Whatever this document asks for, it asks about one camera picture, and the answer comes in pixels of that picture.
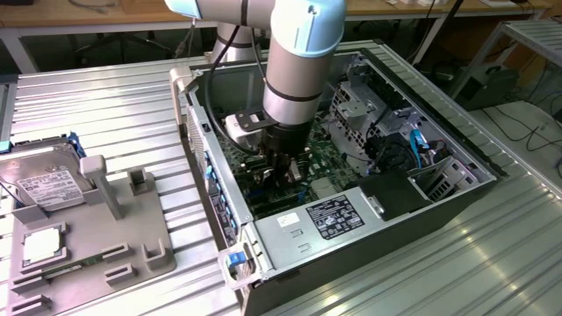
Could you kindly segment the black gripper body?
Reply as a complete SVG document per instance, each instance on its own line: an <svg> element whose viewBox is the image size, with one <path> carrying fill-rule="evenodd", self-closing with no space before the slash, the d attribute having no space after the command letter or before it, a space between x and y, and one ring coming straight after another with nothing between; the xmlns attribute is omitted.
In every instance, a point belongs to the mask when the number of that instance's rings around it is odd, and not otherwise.
<svg viewBox="0 0 562 316"><path fill-rule="evenodd" d="M277 123L263 129L261 148L267 158L276 155L297 156L308 142L312 121L289 125Z"/></svg>

